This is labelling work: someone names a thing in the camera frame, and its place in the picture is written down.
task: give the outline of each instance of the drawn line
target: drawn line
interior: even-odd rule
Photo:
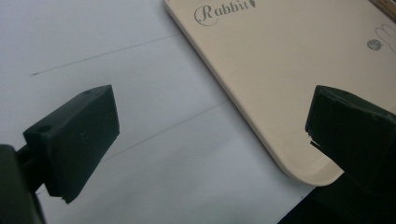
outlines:
[[[162,38],[159,38],[159,39],[150,40],[148,42],[144,42],[144,43],[141,43],[141,44],[133,45],[133,46],[130,46],[130,47],[127,47],[127,48],[116,49],[116,50],[113,50],[113,51],[110,51],[110,52],[107,52],[107,53],[104,53],[104,54],[99,54],[99,55],[93,56],[91,58],[86,58],[86,59],[75,61],[75,62],[72,62],[72,63],[66,63],[66,64],[63,64],[63,65],[60,65],[60,66],[57,66],[57,67],[49,68],[49,69],[43,70],[41,72],[34,73],[34,74],[30,75],[30,76],[31,77],[37,76],[37,75],[40,75],[42,73],[46,73],[46,72],[49,72],[49,71],[52,71],[52,70],[55,70],[55,69],[58,69],[58,68],[70,66],[70,65],[75,64],[75,63],[82,63],[82,62],[85,62],[85,61],[88,61],[88,60],[91,60],[91,59],[95,59],[95,58],[99,58],[99,57],[105,56],[107,54],[117,53],[117,52],[120,52],[120,51],[123,51],[123,50],[126,50],[126,49],[132,49],[132,48],[136,48],[136,47],[139,47],[139,46],[142,46],[142,45],[147,45],[147,44],[150,44],[150,43],[153,43],[153,42],[156,42],[156,41],[160,41],[160,40],[164,40],[164,39],[176,36],[176,35],[169,35],[169,36],[162,37]]]
[[[202,112],[199,112],[198,114],[196,114],[196,115],[194,115],[194,116],[192,116],[192,117],[190,117],[190,118],[188,118],[188,119],[185,119],[185,120],[183,120],[183,121],[181,121],[181,122],[175,124],[174,126],[168,128],[168,129],[165,129],[165,130],[163,130],[163,131],[160,131],[159,133],[156,133],[156,134],[152,135],[151,137],[148,137],[148,138],[146,138],[146,139],[144,139],[144,140],[142,140],[142,141],[140,141],[140,142],[134,144],[133,146],[128,147],[128,148],[124,149],[123,151],[121,151],[121,152],[119,152],[119,153],[117,153],[117,154],[114,154],[114,155],[112,155],[112,156],[109,157],[109,158],[106,158],[106,159],[102,160],[100,163],[102,163],[102,162],[104,162],[104,161],[108,161],[108,160],[110,160],[110,159],[113,159],[114,157],[119,156],[121,153],[124,153],[125,151],[130,150],[130,149],[132,149],[133,147],[137,147],[137,146],[139,146],[139,145],[141,145],[141,144],[147,142],[148,140],[150,140],[150,139],[152,139],[152,138],[154,138],[154,137],[156,137],[156,136],[158,136],[158,135],[160,135],[160,134],[162,134],[162,133],[166,133],[167,131],[176,128],[178,125],[183,124],[184,122],[187,122],[187,121],[189,121],[190,119],[195,119],[195,118],[197,118],[198,116],[204,114],[205,112],[210,111],[210,110],[214,109],[215,107],[217,107],[217,106],[219,106],[219,105],[223,105],[223,104],[228,103],[228,102],[230,102],[230,100],[227,99],[227,100],[225,100],[225,101],[222,101],[221,103],[218,103],[217,105],[214,105],[214,106],[212,106],[212,107],[209,107],[208,109],[206,109],[206,110],[204,110],[204,111],[202,111]]]

